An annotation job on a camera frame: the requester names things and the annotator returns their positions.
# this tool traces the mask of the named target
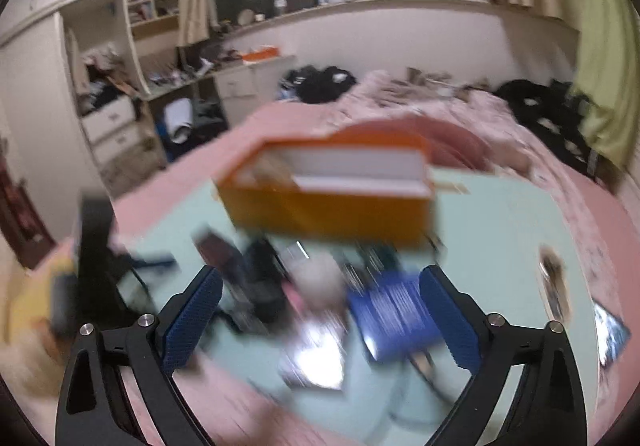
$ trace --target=silver bolt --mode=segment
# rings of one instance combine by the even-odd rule
[[[156,318],[154,318],[153,314],[143,314],[140,318],[138,318],[138,325],[141,327],[148,327],[153,325]]]
[[[494,327],[502,327],[505,323],[507,323],[507,320],[504,319],[504,316],[496,312],[489,314],[486,318],[489,320],[489,323]]]
[[[94,325],[92,323],[85,323],[80,327],[80,333],[82,336],[88,336],[94,331]]]
[[[562,325],[560,321],[552,321],[549,324],[549,328],[551,329],[552,332],[555,332],[556,334],[562,334],[562,332],[564,331],[564,325]]]

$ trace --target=blue gripper pad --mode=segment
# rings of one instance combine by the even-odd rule
[[[187,364],[222,297],[222,278],[203,267],[182,294],[173,296],[159,314],[156,346],[168,376]]]
[[[470,296],[453,287],[437,265],[420,273],[420,297],[456,364],[476,374],[482,362],[481,351],[488,341],[488,331],[482,323],[484,313]]]

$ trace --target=tabletop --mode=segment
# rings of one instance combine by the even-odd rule
[[[574,242],[559,208],[540,188],[509,177],[434,169],[434,180],[455,185],[437,191],[434,227],[444,250],[440,266],[459,291],[473,296],[485,313],[497,312],[514,325],[542,328],[550,319],[539,280],[542,245],[564,262],[572,317],[565,325],[576,358],[588,419],[598,387],[598,349],[593,305]],[[151,285],[157,307],[183,291],[204,262],[192,236],[209,226],[240,249],[248,236],[226,214],[212,183],[196,188],[133,246],[140,254],[171,252],[178,273]],[[273,238],[276,248],[291,239]],[[327,244],[303,240],[308,252]],[[329,245],[349,253],[350,247]],[[406,273],[419,273],[433,263],[431,251],[401,251]],[[236,378],[277,399],[310,423],[365,444],[406,446],[427,442],[447,415],[440,399],[406,363],[369,363],[353,321],[346,350],[346,376],[341,392],[291,391],[280,378],[280,343],[267,338],[238,338],[223,323],[205,352]],[[456,399],[469,378],[444,344],[430,349],[436,384]],[[509,409],[521,366],[513,367],[482,442],[492,440]]]

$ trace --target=open cardboard box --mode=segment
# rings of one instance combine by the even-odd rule
[[[429,157],[403,133],[270,140],[216,186],[243,229],[417,247],[430,229]]]

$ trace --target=white drawer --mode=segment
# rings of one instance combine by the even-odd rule
[[[135,118],[131,100],[126,95],[110,102],[97,112],[82,118],[82,125],[87,139],[94,144],[107,137],[118,128],[129,124]]]
[[[141,140],[142,137],[140,136],[138,125],[132,123],[112,137],[94,146],[94,157],[98,161],[98,164],[103,166],[122,152],[138,144]]]
[[[250,68],[239,68],[216,76],[216,87],[222,99],[256,94],[254,73]]]
[[[256,96],[227,97],[222,101],[222,108],[230,128],[238,126],[261,105],[262,102]]]

